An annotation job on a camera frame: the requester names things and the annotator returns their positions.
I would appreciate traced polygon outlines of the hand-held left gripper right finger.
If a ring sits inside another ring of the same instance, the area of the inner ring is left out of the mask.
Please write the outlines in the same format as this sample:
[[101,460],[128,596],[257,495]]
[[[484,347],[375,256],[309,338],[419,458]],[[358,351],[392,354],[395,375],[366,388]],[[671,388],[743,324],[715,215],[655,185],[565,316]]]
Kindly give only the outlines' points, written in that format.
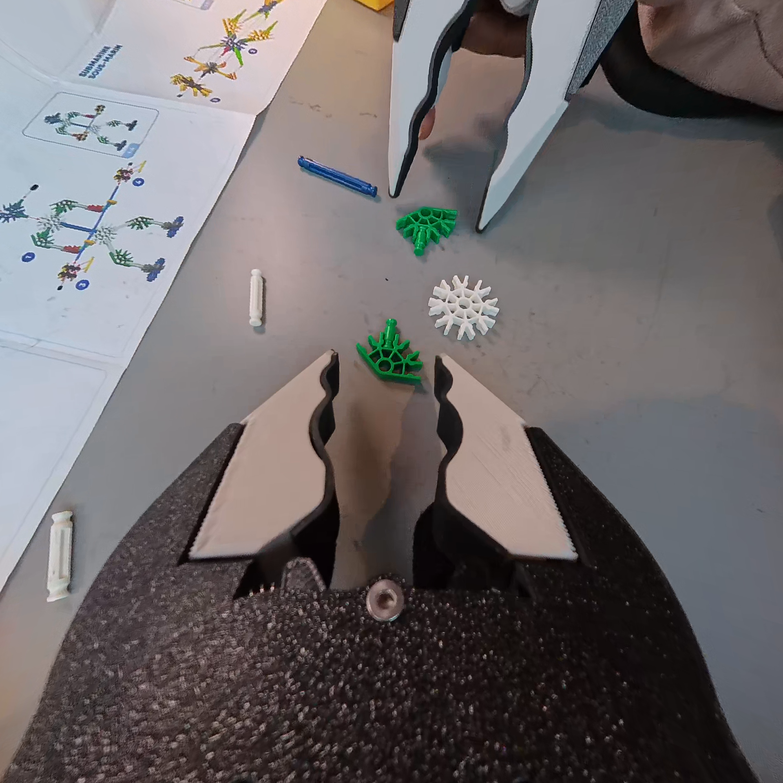
[[576,562],[523,418],[448,356],[434,393],[445,456],[414,532],[414,585],[519,586],[524,562]]

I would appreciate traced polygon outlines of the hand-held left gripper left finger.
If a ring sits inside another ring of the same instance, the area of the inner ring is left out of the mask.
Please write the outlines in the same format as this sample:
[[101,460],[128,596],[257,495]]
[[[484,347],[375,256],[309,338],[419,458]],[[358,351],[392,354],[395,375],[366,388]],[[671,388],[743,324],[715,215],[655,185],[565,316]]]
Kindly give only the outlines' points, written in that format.
[[326,444],[338,391],[338,353],[325,352],[242,421],[189,561],[249,559],[240,585],[271,586],[304,557],[331,583],[340,514]]

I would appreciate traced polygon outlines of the white snowflake toy connector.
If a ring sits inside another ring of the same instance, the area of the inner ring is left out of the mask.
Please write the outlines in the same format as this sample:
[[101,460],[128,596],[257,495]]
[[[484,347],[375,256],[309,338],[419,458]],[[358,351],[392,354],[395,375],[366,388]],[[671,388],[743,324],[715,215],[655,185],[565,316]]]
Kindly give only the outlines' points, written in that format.
[[468,276],[455,275],[450,282],[443,279],[435,286],[428,300],[428,315],[435,318],[435,327],[445,337],[450,332],[458,341],[486,335],[495,326],[499,315],[497,299],[491,299],[491,288],[482,280],[470,284]]

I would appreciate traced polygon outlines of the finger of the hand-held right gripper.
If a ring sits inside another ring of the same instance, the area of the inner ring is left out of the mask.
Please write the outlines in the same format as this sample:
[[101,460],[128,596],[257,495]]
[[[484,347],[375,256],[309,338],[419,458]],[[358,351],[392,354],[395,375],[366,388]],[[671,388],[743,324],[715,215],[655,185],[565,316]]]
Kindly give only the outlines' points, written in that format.
[[395,1],[388,130],[388,192],[399,196],[420,126],[445,84],[473,14],[470,1]]
[[529,16],[525,81],[507,118],[507,140],[478,216],[483,232],[503,207],[568,107],[573,80],[598,1],[540,1]]

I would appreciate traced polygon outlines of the green toy connector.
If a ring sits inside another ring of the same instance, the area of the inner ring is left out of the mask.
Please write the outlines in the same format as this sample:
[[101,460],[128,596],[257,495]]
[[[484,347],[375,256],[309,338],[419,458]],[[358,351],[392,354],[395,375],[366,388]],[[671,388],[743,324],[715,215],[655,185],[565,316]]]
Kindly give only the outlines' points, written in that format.
[[401,341],[398,334],[389,337],[381,333],[377,338],[369,335],[367,345],[357,343],[356,350],[381,380],[420,385],[423,363],[419,360],[419,352],[411,351],[409,341]]
[[429,234],[429,243],[439,243],[442,237],[449,237],[455,229],[457,216],[457,210],[423,207],[399,218],[396,230],[413,245],[414,235],[419,230]]

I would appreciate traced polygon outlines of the toy instruction poster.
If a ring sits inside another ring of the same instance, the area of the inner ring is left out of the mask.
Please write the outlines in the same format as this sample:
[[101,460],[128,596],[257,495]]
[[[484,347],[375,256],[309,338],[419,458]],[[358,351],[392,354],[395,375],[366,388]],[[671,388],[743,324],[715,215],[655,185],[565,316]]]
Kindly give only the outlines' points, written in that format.
[[324,2],[1,6],[5,585]]

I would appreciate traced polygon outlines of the blue toy rod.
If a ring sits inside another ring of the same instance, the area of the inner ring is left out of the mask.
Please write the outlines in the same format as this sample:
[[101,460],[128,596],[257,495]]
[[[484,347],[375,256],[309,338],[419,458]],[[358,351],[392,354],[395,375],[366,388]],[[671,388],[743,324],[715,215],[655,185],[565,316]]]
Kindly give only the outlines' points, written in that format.
[[298,164],[302,170],[327,181],[331,181],[340,186],[346,187],[349,190],[358,192],[370,198],[375,198],[377,196],[377,186],[355,176],[338,171],[337,169],[328,167],[304,156],[299,156]]

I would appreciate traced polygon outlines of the person's right hand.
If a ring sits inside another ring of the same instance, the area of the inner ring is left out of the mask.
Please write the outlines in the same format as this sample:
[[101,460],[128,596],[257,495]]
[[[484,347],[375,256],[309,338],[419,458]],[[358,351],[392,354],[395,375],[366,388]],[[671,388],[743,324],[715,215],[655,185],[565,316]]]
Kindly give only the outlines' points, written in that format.
[[500,1],[480,1],[460,47],[479,55],[524,59],[529,13],[510,12]]

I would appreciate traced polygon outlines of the person's right forearm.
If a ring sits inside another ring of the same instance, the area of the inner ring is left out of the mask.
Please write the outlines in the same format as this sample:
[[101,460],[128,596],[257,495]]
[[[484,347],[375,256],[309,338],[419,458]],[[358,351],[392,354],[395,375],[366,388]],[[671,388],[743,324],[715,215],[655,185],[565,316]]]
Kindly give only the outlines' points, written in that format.
[[651,59],[690,83],[782,109],[781,1],[640,1]]

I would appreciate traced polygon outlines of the grey desk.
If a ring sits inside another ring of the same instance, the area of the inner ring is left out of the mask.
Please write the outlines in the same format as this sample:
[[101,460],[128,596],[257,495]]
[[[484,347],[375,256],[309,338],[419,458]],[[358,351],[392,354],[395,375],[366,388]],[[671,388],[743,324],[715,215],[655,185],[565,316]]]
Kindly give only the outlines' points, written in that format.
[[[328,2],[2,593],[2,771],[64,632],[142,512],[229,423],[338,351],[327,447],[334,584],[410,577],[436,487],[445,352],[542,427],[632,524],[674,587],[762,781],[781,781],[781,128],[621,102],[601,72],[482,234],[476,210],[519,60],[455,54],[432,137],[387,197],[390,13]],[[367,197],[299,156],[377,186]],[[422,256],[396,221],[457,210]],[[249,325],[250,272],[265,280]],[[499,315],[445,337],[435,286],[482,280]],[[396,319],[420,385],[356,344]],[[73,512],[69,594],[48,603],[52,516]]]

